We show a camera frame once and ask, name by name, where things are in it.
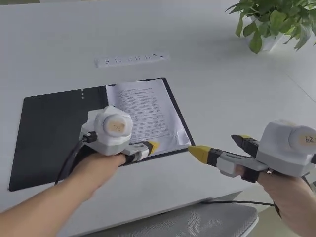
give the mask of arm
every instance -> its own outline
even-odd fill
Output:
[[[89,156],[65,181],[0,214],[0,236],[55,236],[72,213],[124,163],[124,155]]]
[[[236,172],[243,174],[243,167]],[[316,196],[301,178],[260,173],[258,183],[280,209],[285,224],[302,237],[316,236]]]

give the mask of electrical outlet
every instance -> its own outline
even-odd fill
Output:
[[[104,68],[110,66],[123,66],[133,65],[141,63],[153,63],[159,61],[170,60],[170,56],[167,53],[152,53],[147,55],[136,55],[136,56],[124,56],[124,57],[105,57],[95,59],[95,66],[97,68]]]

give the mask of chair backrest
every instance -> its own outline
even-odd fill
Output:
[[[257,218],[253,207],[199,203],[94,233],[93,237],[241,237]]]

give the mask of label sticker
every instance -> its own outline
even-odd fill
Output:
[[[300,136],[300,143],[303,146],[316,146],[316,136],[308,134]]]
[[[110,121],[107,125],[107,129],[110,132],[123,133],[125,129],[125,124],[118,121]]]

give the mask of white table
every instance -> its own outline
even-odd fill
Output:
[[[316,48],[255,55],[234,35],[233,0],[109,0],[0,7],[0,210],[52,184],[7,190],[24,97],[166,77],[197,144],[239,152],[231,134],[260,139],[272,120],[315,127]],[[97,69],[99,56],[166,51],[171,61]],[[310,58],[306,69],[302,58]],[[316,99],[315,82],[306,91]],[[122,167],[60,236],[90,233],[250,187],[189,153]]]

